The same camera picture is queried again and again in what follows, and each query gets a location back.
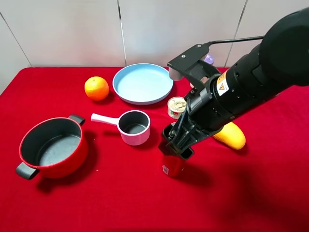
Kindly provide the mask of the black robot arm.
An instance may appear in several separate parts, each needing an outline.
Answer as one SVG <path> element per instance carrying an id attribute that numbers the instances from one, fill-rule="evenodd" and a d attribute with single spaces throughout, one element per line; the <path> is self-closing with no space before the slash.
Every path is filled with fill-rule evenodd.
<path id="1" fill-rule="evenodd" d="M 220 132 L 224 125 L 287 88 L 309 84 L 309 10 L 279 20 L 250 53 L 226 72 L 203 61 L 211 42 L 196 44 L 168 62 L 174 81 L 192 85 L 180 118 L 164 128 L 159 149 L 184 160 L 192 145 Z"/>

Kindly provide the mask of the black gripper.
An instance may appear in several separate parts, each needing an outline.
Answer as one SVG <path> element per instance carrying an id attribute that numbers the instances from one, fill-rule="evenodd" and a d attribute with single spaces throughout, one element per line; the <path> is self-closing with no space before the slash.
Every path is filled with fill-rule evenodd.
<path id="1" fill-rule="evenodd" d="M 184 150 L 179 156 L 188 160 L 194 154 L 191 146 L 219 132 L 229 122 L 229 112 L 219 102 L 214 85 L 200 92 L 193 88 L 184 99 L 185 111 L 163 129 L 162 138 L 169 142 L 169 149 Z"/>

